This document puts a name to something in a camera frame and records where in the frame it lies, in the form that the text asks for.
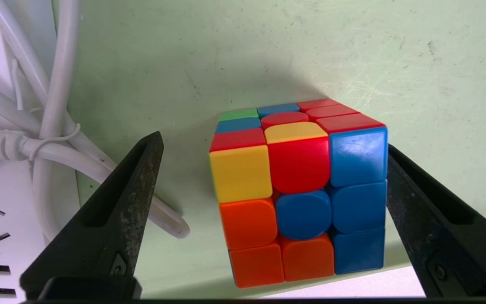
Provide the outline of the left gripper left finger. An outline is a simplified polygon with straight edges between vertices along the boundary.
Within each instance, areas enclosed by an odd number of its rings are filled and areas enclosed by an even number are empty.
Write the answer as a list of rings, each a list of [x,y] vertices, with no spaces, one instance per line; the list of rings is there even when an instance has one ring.
[[[143,137],[20,277],[27,298],[139,298],[134,277],[164,144]]]

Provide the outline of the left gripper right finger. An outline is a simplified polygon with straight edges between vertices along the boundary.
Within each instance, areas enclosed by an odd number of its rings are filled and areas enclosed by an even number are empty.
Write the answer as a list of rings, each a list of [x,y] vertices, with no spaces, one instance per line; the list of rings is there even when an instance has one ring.
[[[428,297],[486,297],[486,218],[389,145],[387,208]]]

